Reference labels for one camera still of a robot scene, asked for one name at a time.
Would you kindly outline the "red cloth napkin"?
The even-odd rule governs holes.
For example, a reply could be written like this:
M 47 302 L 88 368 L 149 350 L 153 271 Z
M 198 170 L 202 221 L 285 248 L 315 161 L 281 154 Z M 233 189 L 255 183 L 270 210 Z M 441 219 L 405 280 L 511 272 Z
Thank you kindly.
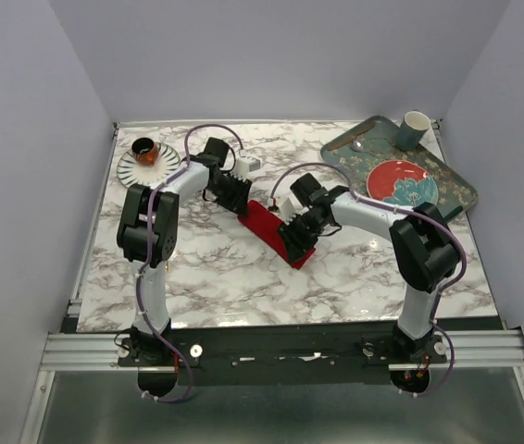
M 266 243 L 267 246 L 291 268 L 302 268 L 316 251 L 315 248 L 311 248 L 300 259 L 289 259 L 285 243 L 278 232 L 282 223 L 281 219 L 257 201 L 250 200 L 247 204 L 247 215 L 238 216 L 238 220 L 260 240 Z

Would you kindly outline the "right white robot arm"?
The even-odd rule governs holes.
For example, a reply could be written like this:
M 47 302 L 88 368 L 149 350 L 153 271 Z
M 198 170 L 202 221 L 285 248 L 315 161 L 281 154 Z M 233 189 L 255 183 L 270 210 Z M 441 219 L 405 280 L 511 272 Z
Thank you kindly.
M 349 184 L 330 190 L 311 174 L 291 185 L 302 205 L 297 212 L 288 198 L 272 197 L 271 211 L 280 214 L 278 234 L 287 260 L 295 263 L 315 247 L 326 227 L 359 228 L 389 241 L 405 297 L 393 328 L 392 351 L 400 361 L 415 361 L 435 330 L 442 293 L 455 285 L 467 268 L 464 248 L 434 204 L 397 206 L 363 197 Z

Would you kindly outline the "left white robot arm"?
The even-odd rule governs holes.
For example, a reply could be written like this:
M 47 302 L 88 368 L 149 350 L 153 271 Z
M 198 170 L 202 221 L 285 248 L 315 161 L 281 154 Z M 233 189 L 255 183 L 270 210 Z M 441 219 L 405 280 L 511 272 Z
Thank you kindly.
M 154 187 L 134 184 L 127 190 L 117 233 L 117 245 L 129 261 L 135 287 L 135 317 L 131 340 L 151 365 L 181 353 L 165 338 L 171 321 L 166 302 L 167 265 L 178 242 L 180 206 L 195 195 L 211 195 L 213 203 L 237 215 L 248 213 L 257 161 L 234 156 L 223 167 L 230 146 L 210 138 L 202 153 L 187 154 L 179 167 Z

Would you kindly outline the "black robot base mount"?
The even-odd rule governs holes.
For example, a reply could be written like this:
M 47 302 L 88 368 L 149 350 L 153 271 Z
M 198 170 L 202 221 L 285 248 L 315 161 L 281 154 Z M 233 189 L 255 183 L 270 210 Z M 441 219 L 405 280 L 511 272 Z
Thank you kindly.
M 443 333 L 407 338 L 394 321 L 264 327 L 167 327 L 159 336 L 128 328 L 114 339 L 118 364 L 138 371 L 155 401 L 199 388 L 360 383 L 428 393 L 430 370 L 452 369 Z

